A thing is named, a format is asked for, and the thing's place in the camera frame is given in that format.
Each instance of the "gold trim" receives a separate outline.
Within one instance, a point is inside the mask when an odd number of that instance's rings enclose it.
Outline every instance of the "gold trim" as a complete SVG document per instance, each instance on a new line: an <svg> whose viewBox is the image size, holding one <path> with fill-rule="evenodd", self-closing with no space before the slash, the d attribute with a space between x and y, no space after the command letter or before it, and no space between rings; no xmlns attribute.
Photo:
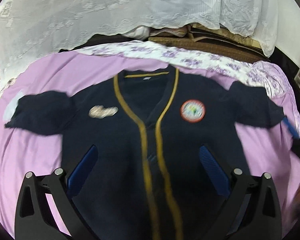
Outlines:
<svg viewBox="0 0 300 240"><path fill-rule="evenodd" d="M159 119L157 120L157 123L155 125L155 137L157 141L157 159L158 159L158 164L159 168L161 171L161 174L164 179L164 191L166 194L166 200L168 203L168 206L170 208L173 221L174 221L174 226L176 230L176 240L183 240L183 225L182 225L182 216L181 216L181 211L178 206L177 201L175 200L173 193L172 193L172 186L171 186L171 181L170 181L170 174L168 172L168 168L165 164L164 157L163 157L163 147L162 147L162 134L161 134L161 121L168 111L172 100L176 94L177 86L178 86L178 80L179 80L179 70L176 69L176 77L173 85L173 90L171 97L168 101L167 106L163 110L162 114L160 115Z"/></svg>
<svg viewBox="0 0 300 240"><path fill-rule="evenodd" d="M144 122L130 109L128 104L124 101L122 94L119 89L118 75L114 77L114 93L126 114L138 125L141 138L141 152L142 152L142 169L143 169L143 180L146 189L146 195L149 205L150 219L152 224L152 239L160 240L160 229L159 229L159 215L158 207L155 203L155 198L152 192L152 179L151 171L148 163L148 149L147 149L147 133Z"/></svg>
<svg viewBox="0 0 300 240"><path fill-rule="evenodd" d="M159 76L159 75L166 75L169 74L169 72L159 72L159 73L150 73L150 74L135 74L135 75L127 75L125 78L129 77L152 77L152 76Z"/></svg>

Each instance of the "brown mat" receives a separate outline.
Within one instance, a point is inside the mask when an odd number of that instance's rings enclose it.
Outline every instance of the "brown mat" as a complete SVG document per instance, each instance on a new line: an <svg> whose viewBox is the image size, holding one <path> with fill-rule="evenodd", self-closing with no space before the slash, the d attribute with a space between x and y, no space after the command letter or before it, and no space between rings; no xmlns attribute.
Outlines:
<svg viewBox="0 0 300 240"><path fill-rule="evenodd" d="M197 29L193 28L192 31L188 33L189 38L194 42L210 42L211 43L211 41L213 41L214 43L216 43L215 41L220 41L219 42L220 45L222 45L222 43L224 43L225 45L231 44L232 47L235 46L238 49L245 49L247 51L252 51L252 52L259 54L261 57L265 57L265 55L263 54L263 51L261 49L242 45L231 39L219 36L214 33L200 33L200 32L195 32L195 30L197 30Z"/></svg>
<svg viewBox="0 0 300 240"><path fill-rule="evenodd" d="M199 23L193 23L193 24L190 24L190 26L193 27L193 28L196 28L196 29L200 29L200 30L202 30L204 32L214 33L216 35L228 38L228 39L230 39L232 41L235 41L235 42L237 42L239 44L242 44L244 46L257 48L257 49L260 49L262 51L260 43L258 41L255 41L255 40L253 40L250 37L243 37L243 36L241 36L239 34L233 34L233 33L231 33L226 28L222 28L221 27L218 30L210 30L207 27L204 27L204 26L202 26Z"/></svg>
<svg viewBox="0 0 300 240"><path fill-rule="evenodd" d="M168 37L149 37L149 41L163 44L168 47L178 47L188 50L199 50L204 52L210 52L213 54L230 57L235 60L255 63L257 61L269 61L265 56L260 55L257 52L249 50L247 48L239 48L236 45L225 43L224 41L216 41L203 39L198 42L194 42L189 38L168 38Z"/></svg>

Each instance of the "white embroidered logo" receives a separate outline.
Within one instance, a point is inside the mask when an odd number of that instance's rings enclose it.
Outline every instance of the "white embroidered logo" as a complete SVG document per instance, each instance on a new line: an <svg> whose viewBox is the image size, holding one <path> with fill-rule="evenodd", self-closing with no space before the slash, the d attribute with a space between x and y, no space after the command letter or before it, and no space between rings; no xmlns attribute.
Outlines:
<svg viewBox="0 0 300 240"><path fill-rule="evenodd" d="M102 119L107 116L113 116L116 112L118 112L117 107L103 108L103 106L94 106L90 109L89 116L91 118Z"/></svg>

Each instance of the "metal bolt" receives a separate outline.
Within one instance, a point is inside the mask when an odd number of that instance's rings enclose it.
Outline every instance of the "metal bolt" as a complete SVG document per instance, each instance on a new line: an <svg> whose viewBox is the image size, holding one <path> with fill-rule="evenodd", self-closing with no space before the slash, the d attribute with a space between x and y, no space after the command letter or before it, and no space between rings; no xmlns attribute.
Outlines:
<svg viewBox="0 0 300 240"><path fill-rule="evenodd" d="M33 175L33 174L32 174L32 172L31 172L31 171L29 171L29 172L27 172L27 173L26 173L26 178L27 178L27 179L29 179L29 178L31 178L31 177L32 177L32 175Z"/></svg>
<svg viewBox="0 0 300 240"><path fill-rule="evenodd" d="M61 175L63 173L63 169L61 168L57 168L55 171L54 171L54 174L56 175Z"/></svg>
<svg viewBox="0 0 300 240"><path fill-rule="evenodd" d="M240 170L239 168L235 168L235 169L233 170L233 172L234 172L234 174L236 174L236 175L241 175L241 174L242 174L242 170Z"/></svg>
<svg viewBox="0 0 300 240"><path fill-rule="evenodd" d="M265 176L266 179L271 179L271 174L268 173L268 172L266 172L266 173L264 174L264 176Z"/></svg>

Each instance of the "purple bedsheet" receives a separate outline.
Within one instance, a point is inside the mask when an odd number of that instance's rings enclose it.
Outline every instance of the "purple bedsheet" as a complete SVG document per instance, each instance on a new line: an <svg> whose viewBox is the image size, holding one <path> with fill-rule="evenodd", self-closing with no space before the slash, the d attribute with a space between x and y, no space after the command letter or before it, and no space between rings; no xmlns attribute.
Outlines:
<svg viewBox="0 0 300 240"><path fill-rule="evenodd" d="M61 136L39 136L20 129L5 129L3 113L10 101L22 91L38 94L48 90L65 91L72 96L90 85L113 77L123 69L153 71L166 68L167 63L154 59L132 59L119 56L99 57L75 51L44 57L21 74L0 99L0 222L14 236L14 217L19 190L28 171L37 176L52 173L61 163ZM226 89L234 79L202 69L180 68L184 73L213 78ZM291 123L295 123L289 93L273 101L283 106ZM282 209L285 230L290 228L288 217L293 196L300 183L300 160L290 151L292 138L284 124L270 130L236 124L239 138L251 174L273 176ZM61 231L68 233L51 197L53 215Z"/></svg>

